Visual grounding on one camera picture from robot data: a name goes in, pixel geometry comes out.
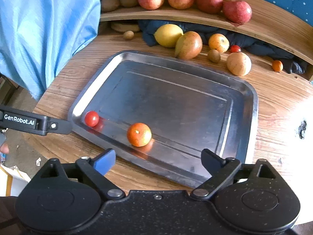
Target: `white cardboard box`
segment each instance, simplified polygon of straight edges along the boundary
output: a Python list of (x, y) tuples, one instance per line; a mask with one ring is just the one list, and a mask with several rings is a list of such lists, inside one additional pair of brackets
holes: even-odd
[(25, 172), (0, 164), (0, 196), (18, 196), (30, 180)]

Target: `black clamp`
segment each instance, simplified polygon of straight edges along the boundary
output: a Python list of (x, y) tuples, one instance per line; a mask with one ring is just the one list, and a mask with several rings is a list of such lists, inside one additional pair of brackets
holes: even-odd
[(87, 225), (93, 217), (99, 218), (104, 201), (126, 196), (94, 169), (102, 158), (108, 161), (106, 155), (111, 150), (104, 150), (93, 159), (82, 157), (71, 164), (49, 159), (16, 201), (15, 210), (21, 222), (33, 230), (62, 232)]
[(66, 120), (0, 105), (0, 130), (6, 128), (46, 136), (48, 132), (69, 134), (72, 124)]
[(204, 149), (201, 161), (212, 177), (190, 196), (212, 201), (228, 225), (249, 233), (276, 234), (296, 222), (300, 201), (267, 160), (241, 164)]

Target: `wood grain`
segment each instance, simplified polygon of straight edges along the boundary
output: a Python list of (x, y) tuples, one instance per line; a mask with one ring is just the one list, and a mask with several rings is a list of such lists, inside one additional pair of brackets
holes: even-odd
[[(70, 106), (97, 69), (109, 56), (129, 49), (165, 56), (174, 54), (172, 48), (148, 47), (140, 33), (135, 34), (131, 41), (124, 41), (118, 33), (98, 36), (61, 70), (34, 111), (66, 119)], [(221, 62), (214, 64), (207, 60), (207, 51), (208, 46), (203, 46), (202, 53), (192, 61), (229, 72), (225, 62), (228, 54), (223, 54)], [(274, 72), (268, 58), (248, 55), (252, 61), (252, 69), (242, 78), (256, 89), (259, 97), (254, 161), (258, 158), (270, 161), (301, 201), (298, 223), (312, 221), (313, 202), (308, 181), (312, 171), (310, 160), (313, 160), (313, 86), (294, 74)], [(306, 120), (308, 127), (305, 138), (300, 139), (298, 127), (303, 120)], [(101, 148), (74, 133), (49, 134), (46, 137), (25, 134), (25, 137), (44, 157), (58, 157), (63, 162), (74, 162), (81, 156), (94, 157), (101, 152)], [(186, 189), (119, 158), (106, 177), (126, 191)]]
[(252, 18), (243, 25), (229, 22), (222, 13), (218, 15), (207, 14), (195, 7), (187, 10), (176, 10), (168, 5), (154, 11), (147, 11), (141, 7), (120, 8), (101, 14), (100, 21), (167, 19), (216, 26), (263, 40), (313, 64), (312, 27), (309, 24), (264, 0), (244, 1), (249, 3), (252, 8)]

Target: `small orange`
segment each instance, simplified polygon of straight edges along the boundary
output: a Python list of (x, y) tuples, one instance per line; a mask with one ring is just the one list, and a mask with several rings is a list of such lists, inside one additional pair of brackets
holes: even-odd
[(223, 34), (216, 33), (209, 38), (209, 47), (220, 53), (225, 53), (229, 48), (229, 41)]
[(272, 68), (276, 72), (281, 72), (284, 68), (283, 63), (279, 60), (275, 60), (272, 62)]
[(150, 128), (143, 123), (135, 123), (127, 130), (127, 139), (135, 147), (143, 147), (149, 143), (152, 134)]

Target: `metal screw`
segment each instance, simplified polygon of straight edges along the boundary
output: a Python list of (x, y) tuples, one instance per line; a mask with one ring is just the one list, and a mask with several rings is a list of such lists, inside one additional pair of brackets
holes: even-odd
[(192, 193), (198, 197), (205, 197), (209, 194), (206, 189), (195, 189)]
[(108, 191), (108, 196), (111, 197), (120, 197), (123, 195), (123, 191), (120, 189), (111, 189)]
[(161, 195), (155, 194), (154, 196), (155, 200), (161, 200), (163, 197)]

